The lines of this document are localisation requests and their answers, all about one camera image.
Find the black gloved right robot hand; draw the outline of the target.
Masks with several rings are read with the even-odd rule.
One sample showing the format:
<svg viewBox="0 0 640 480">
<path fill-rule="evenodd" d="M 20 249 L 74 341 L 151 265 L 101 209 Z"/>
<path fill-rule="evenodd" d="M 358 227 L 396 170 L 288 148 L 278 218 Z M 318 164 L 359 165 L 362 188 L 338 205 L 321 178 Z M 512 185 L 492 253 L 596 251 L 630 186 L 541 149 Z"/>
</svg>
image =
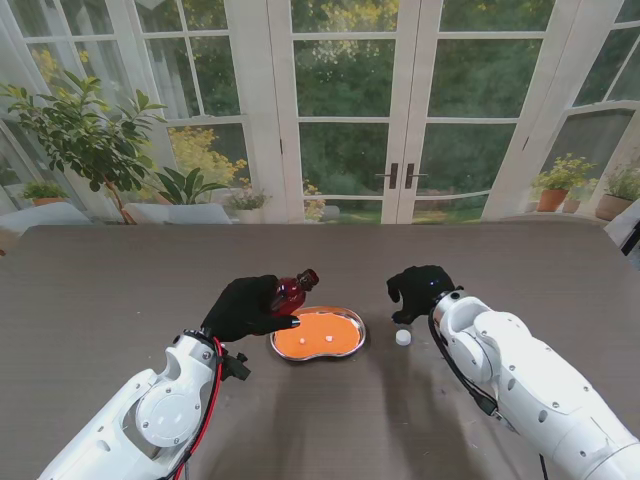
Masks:
<svg viewBox="0 0 640 480">
<path fill-rule="evenodd" d="M 409 267 L 388 279 L 386 285 L 390 299 L 402 303 L 392 315 L 392 321 L 399 325 L 410 325 L 429 314 L 441 294 L 455 289 L 450 276 L 436 265 Z"/>
</svg>

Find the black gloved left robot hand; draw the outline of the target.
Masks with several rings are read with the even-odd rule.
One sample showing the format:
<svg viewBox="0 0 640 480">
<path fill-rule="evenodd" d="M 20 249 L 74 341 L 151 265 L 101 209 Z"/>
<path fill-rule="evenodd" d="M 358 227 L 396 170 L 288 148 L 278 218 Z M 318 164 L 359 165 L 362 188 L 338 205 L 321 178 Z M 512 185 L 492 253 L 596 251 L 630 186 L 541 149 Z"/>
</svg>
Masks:
<svg viewBox="0 0 640 480">
<path fill-rule="evenodd" d="M 274 275 L 233 280 L 203 320 L 203 333 L 220 342 L 235 342 L 298 327 L 296 316 L 277 316 L 271 310 L 278 282 Z"/>
</svg>

